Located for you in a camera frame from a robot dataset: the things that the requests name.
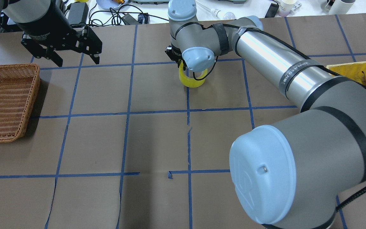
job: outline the black phone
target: black phone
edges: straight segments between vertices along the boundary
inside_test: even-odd
[[[278,10],[279,10],[279,4],[271,3],[268,11],[266,12],[265,18],[275,17]]]

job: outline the yellow basket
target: yellow basket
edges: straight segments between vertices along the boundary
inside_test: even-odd
[[[366,81],[362,74],[363,71],[366,76],[366,61],[327,65],[327,68],[366,86]]]

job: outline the white cylinder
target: white cylinder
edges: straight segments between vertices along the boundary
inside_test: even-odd
[[[286,17],[289,15],[297,0],[280,0],[278,15]]]
[[[335,0],[329,14],[346,14],[356,0]]]

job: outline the white surface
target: white surface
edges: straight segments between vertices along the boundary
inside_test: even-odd
[[[266,12],[272,0],[247,0],[244,4],[234,4],[226,1],[218,1],[218,0],[198,0],[208,6],[209,8],[217,8],[224,11],[230,11],[235,14],[237,18],[255,15],[259,18],[264,18]],[[328,12],[324,10],[324,6],[326,4],[326,0],[298,0],[302,6],[296,10],[295,14],[290,14],[289,17],[295,16],[316,16],[316,15],[327,15]],[[96,4],[96,0],[90,0],[87,3],[91,9]],[[167,3],[164,4],[136,4],[130,3],[139,7],[144,13],[149,13],[151,15],[156,15],[159,17],[163,17],[167,19]],[[121,11],[124,12],[138,12],[137,9],[125,6]],[[366,0],[357,0],[351,7],[351,9],[347,12],[347,14],[351,13],[366,13]],[[132,14],[132,16],[137,19],[138,14]],[[96,13],[93,18],[97,18],[103,20],[105,22],[111,17],[110,13]],[[197,18],[199,21],[212,21],[218,20],[215,16],[212,15],[211,12],[208,12],[204,8],[198,6],[197,7]],[[158,19],[155,17],[150,17],[150,23],[165,23],[162,19]]]

